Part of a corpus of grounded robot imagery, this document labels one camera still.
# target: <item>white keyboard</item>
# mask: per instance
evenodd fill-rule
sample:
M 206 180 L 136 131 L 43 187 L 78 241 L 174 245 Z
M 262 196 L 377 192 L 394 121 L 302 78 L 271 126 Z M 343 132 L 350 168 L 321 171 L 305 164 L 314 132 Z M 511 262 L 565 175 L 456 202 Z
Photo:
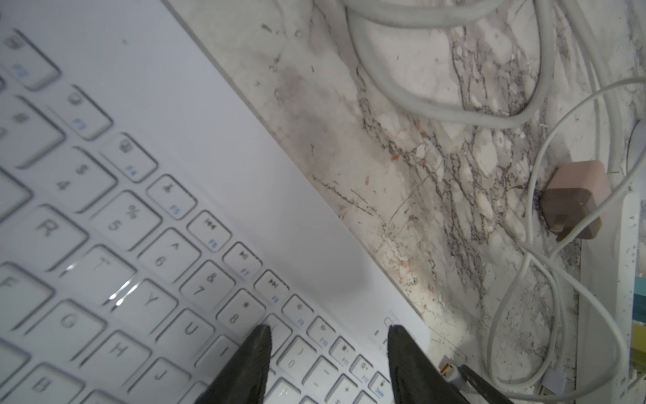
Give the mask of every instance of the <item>white keyboard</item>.
M 361 343 L 63 62 L 0 19 L 0 403 L 190 404 L 259 323 L 266 403 L 391 403 L 391 320 Z

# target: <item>grey marble veining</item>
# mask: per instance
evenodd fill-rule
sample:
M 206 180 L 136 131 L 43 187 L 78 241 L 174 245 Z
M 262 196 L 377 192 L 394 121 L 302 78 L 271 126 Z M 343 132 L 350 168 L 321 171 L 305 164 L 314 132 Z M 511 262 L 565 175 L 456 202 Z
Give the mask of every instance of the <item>grey marble veining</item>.
M 629 4 L 580 3 L 596 27 L 611 78 L 643 75 L 643 38 Z M 481 370 L 486 333 L 521 261 L 515 239 L 525 235 L 527 214 L 536 244 L 555 244 L 537 211 L 525 211 L 534 158 L 548 130 L 592 91 L 590 68 L 561 10 L 554 7 L 556 65 L 545 104 L 522 127 L 493 131 L 418 119 L 387 100 L 361 67 L 336 0 L 171 4 L 303 174 L 423 313 L 433 335 L 430 358 L 437 362 L 446 354 Z M 539 74 L 531 1 L 506 2 L 466 27 L 370 25 L 369 35 L 400 84 L 469 110 L 518 113 Z M 643 116 L 644 91 L 621 90 L 618 98 L 627 136 Z M 607 132 L 602 103 L 577 114 L 554 140 L 538 189 L 565 162 L 606 162 Z M 572 244 L 559 262 L 577 275 L 578 257 L 578 244 Z M 565 290 L 567 321 L 576 324 L 578 298 Z M 536 369 L 547 351 L 553 314 L 546 280 L 530 271 L 494 345 L 500 377 L 515 379 Z M 574 347 L 570 351 L 572 387 Z

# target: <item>power cord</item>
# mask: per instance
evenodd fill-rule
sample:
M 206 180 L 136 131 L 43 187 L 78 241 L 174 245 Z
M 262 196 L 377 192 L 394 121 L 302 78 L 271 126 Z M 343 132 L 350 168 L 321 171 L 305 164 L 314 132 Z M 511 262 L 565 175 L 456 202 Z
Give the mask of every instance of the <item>power cord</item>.
M 532 99 L 526 106 L 526 108 L 515 116 L 494 116 L 489 114 L 483 114 L 481 112 L 474 111 L 464 111 L 457 107 L 451 107 L 447 105 L 438 105 L 436 103 L 429 102 L 421 97 L 418 97 L 406 89 L 401 87 L 388 73 L 385 66 L 380 62 L 378 56 L 368 34 L 366 32 L 366 22 L 364 19 L 379 23 L 382 25 L 388 25 L 389 27 L 400 27 L 400 28 L 447 28 L 454 27 L 458 25 L 464 25 L 481 19 L 490 12 L 493 12 L 503 0 L 480 0 L 471 5 L 466 6 L 447 6 L 447 7 L 435 7 L 429 8 L 425 6 L 402 6 L 395 5 L 390 3 L 383 3 L 376 0 L 343 0 L 344 4 L 348 8 L 348 25 L 351 37 L 353 39 L 355 50 L 357 55 L 361 60 L 364 68 L 375 82 L 375 85 L 392 101 L 399 104 L 404 109 L 409 110 L 410 112 L 423 116 L 429 119 L 442 120 L 455 123 L 464 123 L 471 125 L 480 125 L 485 127 L 491 127 L 493 129 L 509 129 L 512 127 L 519 126 L 533 117 L 536 111 L 543 104 L 545 97 L 547 95 L 548 88 L 552 81 L 552 76 L 554 73 L 554 33 L 552 27 L 552 16 L 550 0 L 535 0 L 534 5 L 536 8 L 536 16 L 539 28 L 539 39 L 541 45 L 541 63 L 540 63 L 540 73 L 534 94 Z M 550 251 L 550 257 L 546 258 L 544 256 L 538 256 L 538 252 L 533 250 L 530 247 L 530 244 L 533 241 L 533 231 L 532 231 L 532 216 L 530 212 L 533 210 L 533 200 L 534 200 L 534 191 L 536 190 L 536 180 L 538 175 L 538 169 L 540 163 L 547 151 L 549 143 L 552 141 L 554 136 L 557 133 L 557 130 L 560 129 L 561 124 L 569 117 L 571 114 L 576 112 L 580 107 L 584 106 L 592 100 L 596 100 L 600 96 L 603 96 L 606 103 L 606 108 L 608 111 L 609 124 L 610 124 L 610 158 L 608 171 L 609 173 L 621 173 L 621 160 L 623 158 L 623 129 L 621 128 L 621 116 L 619 112 L 619 105 L 617 98 L 614 94 L 609 93 L 610 90 L 617 87 L 635 84 L 635 83 L 646 83 L 644 79 L 628 79 L 619 81 L 617 83 L 610 84 L 608 68 L 601 57 L 601 52 L 599 51 L 598 44 L 594 38 L 594 33 L 590 25 L 588 24 L 585 16 L 578 3 L 575 0 L 561 0 L 561 7 L 566 13 L 566 16 L 570 20 L 572 31 L 577 37 L 578 41 L 581 43 L 582 51 L 586 56 L 589 57 L 592 67 L 596 72 L 597 79 L 601 90 L 595 92 L 593 95 L 588 97 L 586 100 L 582 101 L 576 107 L 574 107 L 568 114 L 566 114 L 552 129 L 547 139 L 543 143 L 541 150 L 539 151 L 534 168 L 532 170 L 532 175 L 530 177 L 530 184 L 528 187 L 528 193 L 526 198 L 526 242 L 520 242 L 522 245 L 527 246 L 527 252 L 523 257 L 520 270 L 517 272 L 516 277 L 512 281 L 509 289 L 505 293 L 501 304 L 498 306 L 498 309 L 494 315 L 494 320 L 492 327 L 490 329 L 488 343 L 487 343 L 487 365 L 488 373 L 491 377 L 492 382 L 498 387 L 510 388 L 510 387 L 531 387 L 536 384 L 546 372 L 551 372 L 551 376 L 558 377 L 559 375 L 554 375 L 554 372 L 561 372 L 565 365 L 565 352 L 567 352 L 567 346 L 569 342 L 568 338 L 568 326 L 565 321 L 565 306 L 563 304 L 563 296 L 561 288 L 559 286 L 559 277 L 554 277 L 552 274 L 543 266 L 545 264 L 552 271 L 558 273 L 563 277 L 562 273 L 565 273 L 560 268 L 555 269 L 556 265 L 552 262 L 552 259 L 558 254 L 558 252 L 565 247 L 574 237 L 580 233 L 580 231 L 585 228 L 587 224 L 579 224 L 574 228 L 568 237 L 561 241 L 552 251 Z M 640 162 L 646 161 L 644 159 L 644 154 L 640 157 Z M 618 198 L 623 194 L 629 183 L 632 181 L 632 177 L 627 177 L 624 181 L 614 190 L 610 198 Z M 602 211 L 603 206 L 608 206 L 608 204 L 602 204 L 596 211 Z M 495 332 L 500 323 L 502 314 L 508 304 L 511 296 L 513 295 L 519 281 L 526 275 L 530 264 L 534 264 L 539 271 L 547 278 L 548 282 L 553 291 L 554 299 L 554 310 L 555 310 L 555 321 L 550 333 L 550 341 L 548 344 L 548 352 L 545 360 L 541 366 L 532 374 L 530 377 L 521 380 L 521 381 L 512 381 L 504 382 L 493 374 L 492 368 L 492 351 L 493 351 L 493 341 L 495 337 Z M 569 279 L 564 277 L 566 281 L 572 283 L 571 281 L 577 282 L 573 278 Z M 585 287 L 581 284 L 577 286 L 573 285 L 575 289 L 582 294 L 585 298 L 591 298 L 596 301 L 594 296 L 592 296 Z M 598 301 L 593 303 L 593 307 L 597 310 L 605 310 L 603 305 Z M 609 324 L 609 327 L 613 332 L 615 329 L 618 330 L 616 323 L 612 320 L 610 316 L 604 316 L 601 313 L 601 316 L 606 319 Z M 561 354 L 558 355 L 556 364 L 553 369 L 548 370 L 552 360 L 556 357 L 556 335 L 557 330 L 560 327 L 561 329 Z M 627 347 L 625 342 L 618 340 L 620 352 L 627 352 Z M 513 392 L 507 392 L 507 396 L 510 398 L 525 399 L 529 401 L 544 401 L 544 402 L 557 402 L 567 399 L 574 399 L 585 394 L 588 394 L 591 391 L 596 390 L 602 384 L 611 380 L 615 373 L 620 369 L 620 366 L 627 365 L 627 357 L 624 358 L 620 356 L 616 366 L 608 369 L 600 377 L 595 379 L 592 383 L 586 387 L 580 388 L 578 390 L 569 392 L 567 394 L 557 394 L 555 396 L 531 396 L 526 394 L 517 394 Z

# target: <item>function key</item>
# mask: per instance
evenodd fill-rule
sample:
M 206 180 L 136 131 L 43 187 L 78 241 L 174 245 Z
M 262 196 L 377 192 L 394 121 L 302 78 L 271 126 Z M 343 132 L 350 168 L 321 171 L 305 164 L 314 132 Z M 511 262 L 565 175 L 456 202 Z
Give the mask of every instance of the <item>function key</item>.
M 134 274 L 131 266 L 106 247 L 94 246 L 61 274 L 60 281 L 100 306 L 114 299 Z
M 46 346 L 48 358 L 71 361 L 103 329 L 105 321 L 94 317 L 78 305 L 60 302 L 25 333 L 30 346 Z
M 168 283 L 173 283 L 200 258 L 195 248 L 175 229 L 166 229 L 139 256 L 151 271 Z
M 22 97 L 0 102 L 0 162 L 25 168 L 65 139 L 65 134 Z
M 231 232 L 208 211 L 202 211 L 186 228 L 213 252 L 217 252 L 231 238 Z
M 321 317 L 317 317 L 309 326 L 307 334 L 316 342 L 321 348 L 327 348 L 332 341 L 337 337 L 334 328 L 330 327 Z
M 145 279 L 114 305 L 115 318 L 142 334 L 150 334 L 177 306 L 177 300 Z
M 180 292 L 202 310 L 210 312 L 226 297 L 235 284 L 233 278 L 209 260 L 184 282 Z
M 81 213 L 110 191 L 117 180 L 81 149 L 61 150 L 36 165 L 40 183 L 70 210 Z
M 239 241 L 233 244 L 222 260 L 245 279 L 256 275 L 262 268 L 262 261 Z
M 132 250 L 160 225 L 162 218 L 130 191 L 124 191 L 103 206 L 92 225 L 124 250 Z
M 370 391 L 379 397 L 379 401 L 389 403 L 393 399 L 393 389 L 390 387 L 390 382 L 379 372 L 372 378 L 368 385 Z
M 0 170 L 0 220 L 30 200 L 32 193 Z
M 157 168 L 157 162 L 127 133 L 114 136 L 101 154 L 132 182 L 141 182 Z
M 282 312 L 299 327 L 305 327 L 314 320 L 314 310 L 297 295 L 289 298 L 283 306 Z
M 3 397 L 3 404 L 69 403 L 83 390 L 83 383 L 41 363 Z
M 0 386 L 29 360 L 29 355 L 0 340 Z
M 11 330 L 54 292 L 16 266 L 0 265 L 0 330 Z
M 173 219 L 180 220 L 198 201 L 170 175 L 162 175 L 146 193 Z
M 87 240 L 87 234 L 48 205 L 35 208 L 0 240 L 29 265 L 53 269 Z
M 265 314 L 265 306 L 244 289 L 238 290 L 217 319 L 238 337 L 244 337 Z
M 51 108 L 86 140 L 95 139 L 112 126 L 112 119 L 77 86 L 72 86 L 65 99 L 58 100 Z
M 125 334 L 114 332 L 81 363 L 81 373 L 118 389 L 151 356 L 151 351 Z
M 355 375 L 355 377 L 363 383 L 369 383 L 374 372 L 375 368 L 373 368 L 370 362 L 361 355 L 357 357 L 357 360 L 350 367 L 350 373 Z
M 167 403 L 190 379 L 191 375 L 166 359 L 159 358 L 128 389 L 128 397 L 135 403 Z
M 282 303 L 289 295 L 289 287 L 270 270 L 262 274 L 260 279 L 256 281 L 254 288 L 273 304 Z
M 330 348 L 329 354 L 341 365 L 348 366 L 354 360 L 357 352 L 343 337 L 339 337 Z
M 2 38 L 2 66 L 28 90 L 39 90 L 60 71 L 18 30 Z

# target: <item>number key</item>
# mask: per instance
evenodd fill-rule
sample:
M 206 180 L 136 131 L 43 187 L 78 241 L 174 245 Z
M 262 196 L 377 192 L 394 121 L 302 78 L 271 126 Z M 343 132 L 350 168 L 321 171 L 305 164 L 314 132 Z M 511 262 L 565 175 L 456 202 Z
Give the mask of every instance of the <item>number key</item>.
M 207 261 L 184 282 L 180 292 L 202 310 L 210 312 L 235 284 L 235 281 L 213 261 Z
M 173 283 L 200 258 L 195 248 L 175 229 L 166 229 L 139 256 L 139 260 L 163 280 Z
M 65 149 L 37 165 L 47 190 L 70 210 L 80 213 L 110 191 L 116 179 L 81 149 Z
M 220 313 L 217 319 L 238 337 L 247 335 L 260 320 L 265 306 L 244 289 L 238 290 Z
M 162 219 L 130 191 L 112 199 L 90 220 L 124 250 L 132 250 Z

